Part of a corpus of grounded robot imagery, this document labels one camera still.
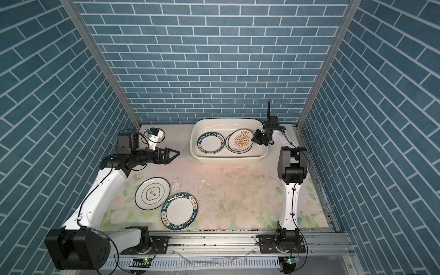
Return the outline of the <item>orange sunburst plate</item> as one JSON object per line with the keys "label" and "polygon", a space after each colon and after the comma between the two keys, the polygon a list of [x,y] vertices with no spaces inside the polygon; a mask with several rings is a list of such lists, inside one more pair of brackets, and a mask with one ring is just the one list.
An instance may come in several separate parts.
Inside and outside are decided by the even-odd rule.
{"label": "orange sunburst plate", "polygon": [[231,149],[231,147],[229,146],[229,139],[230,139],[230,137],[231,137],[231,134],[228,135],[228,137],[226,138],[226,140],[225,140],[225,146],[227,147],[227,149],[228,149],[230,152],[235,153],[235,154],[239,154],[239,153],[240,153],[239,151],[233,150],[233,149]]}
{"label": "orange sunburst plate", "polygon": [[238,129],[231,134],[229,146],[231,149],[239,151],[240,154],[248,152],[253,145],[252,138],[254,134],[249,129]]}

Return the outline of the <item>green rim plate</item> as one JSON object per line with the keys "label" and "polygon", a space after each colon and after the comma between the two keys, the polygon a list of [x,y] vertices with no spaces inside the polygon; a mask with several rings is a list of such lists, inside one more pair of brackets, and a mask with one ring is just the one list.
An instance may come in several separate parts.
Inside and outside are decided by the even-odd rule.
{"label": "green rim plate", "polygon": [[188,228],[198,215],[198,202],[187,192],[171,196],[162,206],[160,217],[163,225],[172,231]]}
{"label": "green rim plate", "polygon": [[225,146],[225,138],[218,132],[206,132],[197,139],[198,149],[205,154],[217,154]]}

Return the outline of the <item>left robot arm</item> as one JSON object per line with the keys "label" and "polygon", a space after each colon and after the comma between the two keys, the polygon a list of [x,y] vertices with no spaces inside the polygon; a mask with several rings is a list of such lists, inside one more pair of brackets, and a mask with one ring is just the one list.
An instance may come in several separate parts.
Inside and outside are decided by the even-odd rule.
{"label": "left robot arm", "polygon": [[44,244],[58,270],[99,270],[107,260],[129,250],[151,252],[152,239],[144,227],[130,227],[104,233],[100,223],[118,188],[137,166],[168,165],[180,155],[171,148],[159,148],[165,138],[162,129],[149,133],[147,148],[139,147],[139,132],[118,134],[116,152],[104,157],[97,177],[77,210],[61,228],[48,231]]}

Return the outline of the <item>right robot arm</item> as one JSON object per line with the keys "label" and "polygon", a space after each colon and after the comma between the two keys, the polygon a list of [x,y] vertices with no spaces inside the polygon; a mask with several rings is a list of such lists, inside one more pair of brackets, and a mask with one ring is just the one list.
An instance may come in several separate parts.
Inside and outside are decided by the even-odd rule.
{"label": "right robot arm", "polygon": [[283,209],[277,222],[274,246],[281,253],[307,253],[307,241],[299,229],[297,214],[301,185],[308,174],[307,149],[294,143],[285,127],[270,122],[255,132],[253,142],[265,146],[280,145],[277,173],[283,182]]}

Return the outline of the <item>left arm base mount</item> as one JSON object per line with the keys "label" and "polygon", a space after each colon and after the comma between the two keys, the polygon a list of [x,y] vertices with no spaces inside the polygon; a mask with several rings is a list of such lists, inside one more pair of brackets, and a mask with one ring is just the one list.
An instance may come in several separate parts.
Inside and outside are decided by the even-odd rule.
{"label": "left arm base mount", "polygon": [[149,241],[142,241],[139,245],[127,248],[120,252],[122,255],[163,255],[167,253],[169,236],[151,236]]}

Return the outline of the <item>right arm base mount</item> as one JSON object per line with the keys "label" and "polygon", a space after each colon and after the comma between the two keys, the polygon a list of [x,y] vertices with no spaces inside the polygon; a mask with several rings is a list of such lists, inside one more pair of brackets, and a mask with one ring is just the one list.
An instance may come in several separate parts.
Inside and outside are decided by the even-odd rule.
{"label": "right arm base mount", "polygon": [[255,242],[262,254],[302,254],[307,252],[302,236],[280,237],[272,234],[257,235]]}

